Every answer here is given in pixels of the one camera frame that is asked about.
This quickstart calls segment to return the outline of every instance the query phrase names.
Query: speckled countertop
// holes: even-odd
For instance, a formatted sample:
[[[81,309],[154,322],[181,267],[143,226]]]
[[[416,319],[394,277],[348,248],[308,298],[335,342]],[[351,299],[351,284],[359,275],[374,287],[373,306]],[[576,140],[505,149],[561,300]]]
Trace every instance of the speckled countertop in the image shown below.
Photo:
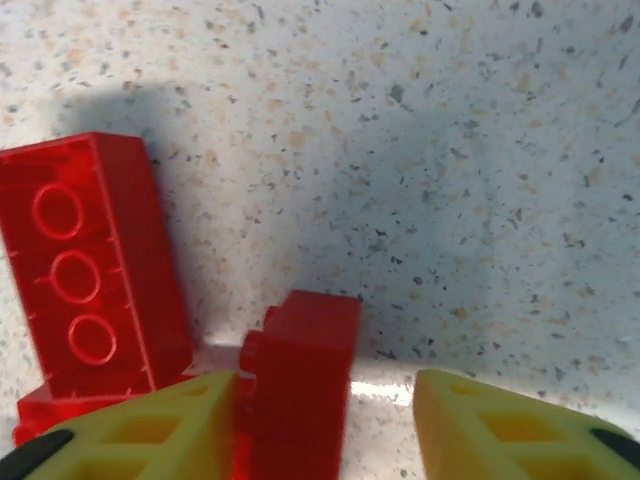
[[[360,297],[343,477],[421,478],[421,367],[640,433],[639,24],[638,0],[0,0],[0,147],[146,139],[201,364],[292,288]],[[0,268],[2,453],[40,378]]]

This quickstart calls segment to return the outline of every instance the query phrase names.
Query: red plastic block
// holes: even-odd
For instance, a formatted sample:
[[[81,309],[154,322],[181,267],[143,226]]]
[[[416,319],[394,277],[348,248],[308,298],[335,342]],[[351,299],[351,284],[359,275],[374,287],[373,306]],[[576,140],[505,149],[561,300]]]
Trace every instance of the red plastic block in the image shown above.
[[[360,303],[294,291],[251,330],[240,366],[255,391],[240,426],[251,480],[337,479]]]
[[[181,375],[174,383],[183,382],[190,378],[193,377]],[[42,385],[18,400],[20,423],[13,429],[13,440],[16,446],[20,446],[60,422],[130,398],[131,396],[127,395],[112,395],[110,397],[54,399],[49,387]]]
[[[147,393],[191,363],[140,138],[87,133],[0,152],[0,227],[51,398]]]

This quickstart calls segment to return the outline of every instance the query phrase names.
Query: red duplo brick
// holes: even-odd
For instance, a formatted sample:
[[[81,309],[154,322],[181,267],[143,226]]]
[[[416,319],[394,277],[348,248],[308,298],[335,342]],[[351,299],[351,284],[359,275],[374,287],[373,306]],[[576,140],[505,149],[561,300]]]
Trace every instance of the red duplo brick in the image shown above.
[[[36,404],[178,381],[192,345],[140,138],[87,133],[0,152],[0,227],[45,377]]]
[[[263,331],[247,334],[248,478],[338,478],[360,313],[355,298],[294,291],[268,310]]]

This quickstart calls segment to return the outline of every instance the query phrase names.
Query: black rubber pad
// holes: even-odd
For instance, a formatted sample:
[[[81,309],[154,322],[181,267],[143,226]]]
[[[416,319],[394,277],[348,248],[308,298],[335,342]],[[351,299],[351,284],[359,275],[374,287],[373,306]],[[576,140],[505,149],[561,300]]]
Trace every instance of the black rubber pad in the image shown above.
[[[74,437],[71,430],[56,430],[16,448],[0,459],[0,480],[23,480]]]
[[[640,470],[640,443],[619,433],[602,428],[591,429],[591,434]]]

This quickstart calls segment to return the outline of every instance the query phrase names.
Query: toy block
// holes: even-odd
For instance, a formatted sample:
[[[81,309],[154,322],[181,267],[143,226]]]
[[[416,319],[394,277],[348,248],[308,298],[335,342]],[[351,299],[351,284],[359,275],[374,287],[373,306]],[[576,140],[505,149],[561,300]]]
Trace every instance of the toy block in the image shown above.
[[[626,432],[541,400],[422,370],[413,411],[429,480],[640,480]]]
[[[189,378],[193,377],[181,375],[175,383],[183,382]],[[133,398],[130,394],[53,398],[49,386],[45,383],[18,400],[20,422],[13,430],[13,440],[17,446],[20,446],[60,422],[130,398]]]
[[[251,480],[337,479],[360,302],[294,291],[247,334]]]
[[[230,480],[236,391],[223,371],[74,418],[0,460],[0,478]]]
[[[0,228],[52,398],[148,393],[189,366],[140,138],[87,133],[0,152]]]

